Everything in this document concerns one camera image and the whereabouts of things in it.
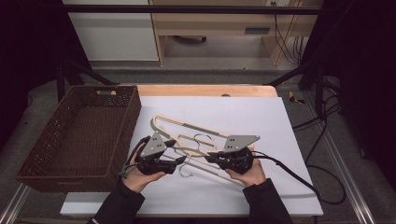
hand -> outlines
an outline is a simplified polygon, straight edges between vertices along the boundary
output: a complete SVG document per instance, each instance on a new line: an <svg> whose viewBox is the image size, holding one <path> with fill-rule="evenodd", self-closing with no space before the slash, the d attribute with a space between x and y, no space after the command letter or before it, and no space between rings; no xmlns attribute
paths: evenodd
<svg viewBox="0 0 396 224"><path fill-rule="evenodd" d="M131 164L135 164L137 153L131 159ZM130 190L140 193L149 183L156 181L165 175L164 172L159 172L153 175L144 175L136 167L133 167L127 174L126 178L122 179L122 183Z"/></svg>
<svg viewBox="0 0 396 224"><path fill-rule="evenodd" d="M259 159L254 159L250 170L248 170L243 175L240 175L230 169L226 169L225 172L230 176L231 179L241 181L245 185L245 187L259 185L267 179L265 177L264 170L262 169L262 163Z"/></svg>

white cabinet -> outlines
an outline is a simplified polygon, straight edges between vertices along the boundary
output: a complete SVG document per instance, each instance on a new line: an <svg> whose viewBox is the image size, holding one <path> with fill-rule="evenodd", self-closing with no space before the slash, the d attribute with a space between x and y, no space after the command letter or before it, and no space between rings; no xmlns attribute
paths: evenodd
<svg viewBox="0 0 396 224"><path fill-rule="evenodd" d="M148 5L147 0L64 0L80 5ZM149 13L69 13L90 61L158 61Z"/></svg>

brown basket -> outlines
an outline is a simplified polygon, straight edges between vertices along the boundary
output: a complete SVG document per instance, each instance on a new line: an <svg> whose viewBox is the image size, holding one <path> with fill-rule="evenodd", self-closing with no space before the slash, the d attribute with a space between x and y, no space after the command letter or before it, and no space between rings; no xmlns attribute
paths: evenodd
<svg viewBox="0 0 396 224"><path fill-rule="evenodd" d="M136 86L72 87L16 179L43 192L111 191L141 106Z"/></svg>

sleeve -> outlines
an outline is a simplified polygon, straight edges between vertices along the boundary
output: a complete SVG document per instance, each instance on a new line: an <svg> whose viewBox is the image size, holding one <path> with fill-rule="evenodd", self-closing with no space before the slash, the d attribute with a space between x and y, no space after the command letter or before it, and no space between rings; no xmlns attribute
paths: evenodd
<svg viewBox="0 0 396 224"><path fill-rule="evenodd" d="M96 215L87 224L132 223L145 201L142 194L128 189L122 183L107 196Z"/></svg>
<svg viewBox="0 0 396 224"><path fill-rule="evenodd" d="M293 223L270 178L260 185L252 185L243 191L250 205L249 224Z"/></svg>

white tabletop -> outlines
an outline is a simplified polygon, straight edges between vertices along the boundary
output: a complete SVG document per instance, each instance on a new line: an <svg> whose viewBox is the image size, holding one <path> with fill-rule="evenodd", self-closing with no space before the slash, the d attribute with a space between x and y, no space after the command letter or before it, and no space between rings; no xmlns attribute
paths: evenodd
<svg viewBox="0 0 396 224"><path fill-rule="evenodd" d="M140 112L131 149L143 137L152 135L150 120L154 115L196 124L207 129L229 134L253 134L261 139L254 143L255 150L264 152L287 165L294 173L312 183L289 117L278 97L141 97ZM160 124L168 132L195 135L198 131ZM218 146L223 139L213 136ZM172 149L165 155L179 157ZM224 171L202 165L227 176ZM262 160L267 177L272 178L279 195L292 216L321 216L323 211L315 194L272 161ZM248 215L248 204L242 187L215 175L186 165L183 177L178 169L159 181L149 184L142 194L146 197L139 216L148 217L233 217ZM97 212L108 193L68 193L61 214L69 216L91 216Z"/></svg>

